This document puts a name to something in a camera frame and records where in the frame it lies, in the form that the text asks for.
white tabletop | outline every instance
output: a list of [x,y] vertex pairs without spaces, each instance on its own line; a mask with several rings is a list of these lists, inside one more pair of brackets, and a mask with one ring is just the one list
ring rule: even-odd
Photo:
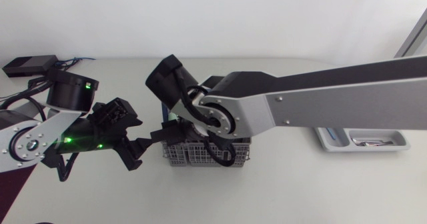
[[[128,137],[149,138],[161,128],[161,106],[145,80],[159,61],[84,61],[70,71],[100,82],[95,101],[129,101],[144,124]],[[198,81],[331,68],[292,59],[181,61]],[[23,90],[28,79],[0,73],[0,96]],[[130,172],[115,151],[82,153],[64,183],[39,164],[4,223],[427,223],[427,132],[404,134],[409,151],[327,153],[313,129],[276,127],[253,137],[242,168],[170,167],[159,143]]]

white tray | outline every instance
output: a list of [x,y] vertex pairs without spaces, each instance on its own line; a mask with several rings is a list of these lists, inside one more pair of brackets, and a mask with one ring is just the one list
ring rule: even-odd
[[[326,151],[403,151],[410,148],[409,142],[399,130],[314,128]],[[351,138],[359,141],[392,141],[393,145],[357,146]]]

black box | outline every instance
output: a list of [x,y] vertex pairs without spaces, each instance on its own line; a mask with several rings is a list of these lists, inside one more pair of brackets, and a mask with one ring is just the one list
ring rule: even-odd
[[42,55],[34,57],[17,57],[3,67],[8,77],[28,77],[32,75],[45,75],[47,70],[58,61],[55,55]]

gray plastic basket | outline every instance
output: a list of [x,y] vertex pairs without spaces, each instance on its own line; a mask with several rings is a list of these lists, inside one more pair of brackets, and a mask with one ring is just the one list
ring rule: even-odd
[[[245,161],[249,160],[251,143],[250,138],[237,139],[234,143],[236,149],[236,161],[232,167],[243,167]],[[221,159],[230,160],[231,155],[228,151],[219,150],[215,144],[210,143],[212,151]],[[190,164],[193,167],[220,167],[207,153],[203,143],[191,142],[180,143],[177,145],[167,146],[163,143],[163,156],[169,159],[172,167],[184,167]]]

robotic arm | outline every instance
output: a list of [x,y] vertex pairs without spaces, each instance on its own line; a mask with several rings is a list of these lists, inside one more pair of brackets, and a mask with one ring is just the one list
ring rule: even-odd
[[171,112],[222,139],[275,126],[427,129],[427,57],[287,77],[235,72],[198,86],[171,55],[146,85]]
[[[179,121],[165,122],[151,139],[135,141],[126,137],[126,129],[142,122],[127,101],[96,103],[93,113],[83,118],[98,82],[51,70],[46,121],[34,120],[37,110],[31,103],[0,110],[0,172],[42,161],[57,168],[64,181],[79,152],[100,149],[116,150],[133,170],[152,143],[173,145],[188,139],[203,141],[218,163],[230,166],[236,155],[234,139],[275,126],[427,129],[426,63],[427,57],[413,57],[288,77],[235,72],[199,84],[171,55],[145,84]],[[209,142],[228,150],[232,158],[215,157]],[[67,164],[63,153],[74,153]]]
[[[42,107],[30,102],[15,110],[0,110],[0,173],[41,161],[56,168],[60,181],[65,181],[78,153],[101,149],[117,151],[128,170],[142,164],[139,158],[152,142],[127,138],[128,127],[142,124],[127,101],[116,98],[107,104],[96,103],[93,113],[84,118],[92,106],[98,81],[52,69],[47,84],[49,95]],[[34,116],[44,107],[49,108],[48,118],[42,122],[35,120]],[[67,164],[63,161],[64,153],[72,153]]]

